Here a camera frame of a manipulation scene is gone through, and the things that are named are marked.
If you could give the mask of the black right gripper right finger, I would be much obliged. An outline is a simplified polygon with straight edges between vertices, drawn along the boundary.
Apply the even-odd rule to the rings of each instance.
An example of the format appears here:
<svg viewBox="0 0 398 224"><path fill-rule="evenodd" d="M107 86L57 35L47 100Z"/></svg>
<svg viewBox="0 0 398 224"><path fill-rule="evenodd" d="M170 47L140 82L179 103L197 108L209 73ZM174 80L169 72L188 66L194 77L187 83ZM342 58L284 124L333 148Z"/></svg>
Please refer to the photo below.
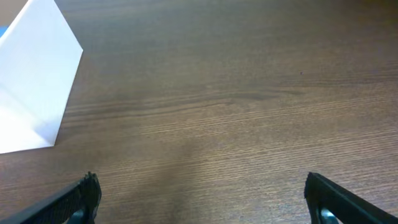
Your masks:
<svg viewBox="0 0 398 224"><path fill-rule="evenodd" d="M397 217L381 210L325 176L310 172L304 197L312 224L397 224Z"/></svg>

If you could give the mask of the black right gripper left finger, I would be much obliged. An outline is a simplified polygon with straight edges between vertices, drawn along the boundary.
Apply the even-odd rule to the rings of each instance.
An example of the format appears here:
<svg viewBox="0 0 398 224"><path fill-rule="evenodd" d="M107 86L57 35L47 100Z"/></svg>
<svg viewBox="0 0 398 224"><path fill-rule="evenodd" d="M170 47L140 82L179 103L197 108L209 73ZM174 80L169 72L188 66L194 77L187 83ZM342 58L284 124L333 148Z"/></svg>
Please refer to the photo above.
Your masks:
<svg viewBox="0 0 398 224"><path fill-rule="evenodd" d="M98 177L88 172L61 191L1 220L1 224L94 224L100 201Z"/></svg>

